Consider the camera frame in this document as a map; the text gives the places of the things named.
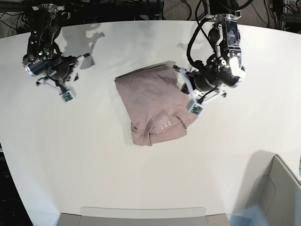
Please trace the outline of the grey bin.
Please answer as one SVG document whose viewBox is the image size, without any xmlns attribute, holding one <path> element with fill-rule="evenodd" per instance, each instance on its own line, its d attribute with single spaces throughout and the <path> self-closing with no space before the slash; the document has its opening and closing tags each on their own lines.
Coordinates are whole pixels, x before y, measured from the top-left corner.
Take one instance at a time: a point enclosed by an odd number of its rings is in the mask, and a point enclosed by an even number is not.
<svg viewBox="0 0 301 226">
<path fill-rule="evenodd" d="M 226 214 L 206 215 L 204 207 L 112 209 L 82 207 L 80 214 L 61 213 L 58 226 L 229 226 Z"/>
<path fill-rule="evenodd" d="M 246 208 L 256 204 L 269 226 L 301 224 L 301 182 L 277 155 L 268 174 L 255 181 Z"/>
</svg>

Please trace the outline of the grey bin front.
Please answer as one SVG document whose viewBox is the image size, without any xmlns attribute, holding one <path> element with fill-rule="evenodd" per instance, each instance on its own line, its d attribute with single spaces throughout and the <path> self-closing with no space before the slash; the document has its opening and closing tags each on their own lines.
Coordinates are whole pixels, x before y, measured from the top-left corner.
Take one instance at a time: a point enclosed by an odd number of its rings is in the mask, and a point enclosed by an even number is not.
<svg viewBox="0 0 301 226">
<path fill-rule="evenodd" d="M 82 207 L 80 214 L 61 213 L 58 226 L 229 226 L 226 214 L 206 215 L 204 207 L 112 209 Z"/>
</svg>

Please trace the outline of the grey bin right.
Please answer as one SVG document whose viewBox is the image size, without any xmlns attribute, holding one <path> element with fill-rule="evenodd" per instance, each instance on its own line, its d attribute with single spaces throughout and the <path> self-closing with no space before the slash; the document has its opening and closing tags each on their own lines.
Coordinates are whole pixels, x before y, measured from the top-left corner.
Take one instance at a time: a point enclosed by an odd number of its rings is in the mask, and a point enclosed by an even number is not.
<svg viewBox="0 0 301 226">
<path fill-rule="evenodd" d="M 269 226 L 301 224 L 301 182 L 277 155 L 268 174 L 255 181 L 246 208 L 256 204 Z"/>
</svg>

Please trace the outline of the blue cloth in bin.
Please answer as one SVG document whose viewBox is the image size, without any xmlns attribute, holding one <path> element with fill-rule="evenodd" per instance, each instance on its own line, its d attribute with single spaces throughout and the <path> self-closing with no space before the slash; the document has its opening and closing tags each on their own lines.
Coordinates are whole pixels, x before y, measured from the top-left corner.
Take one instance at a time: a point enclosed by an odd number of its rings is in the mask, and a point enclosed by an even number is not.
<svg viewBox="0 0 301 226">
<path fill-rule="evenodd" d="M 230 226 L 268 226 L 265 214 L 262 208 L 256 204 L 232 214 L 228 219 Z"/>
</svg>

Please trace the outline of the pink T-shirt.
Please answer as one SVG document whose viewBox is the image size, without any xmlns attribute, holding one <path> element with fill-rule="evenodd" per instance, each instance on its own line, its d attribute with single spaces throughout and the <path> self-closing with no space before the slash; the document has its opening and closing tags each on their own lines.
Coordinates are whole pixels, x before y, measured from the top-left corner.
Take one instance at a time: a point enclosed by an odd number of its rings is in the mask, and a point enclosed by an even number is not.
<svg viewBox="0 0 301 226">
<path fill-rule="evenodd" d="M 117 91 L 131 120 L 135 145 L 181 138 L 197 119 L 188 112 L 189 96 L 178 87 L 175 62 L 166 61 L 121 75 L 115 79 Z"/>
</svg>

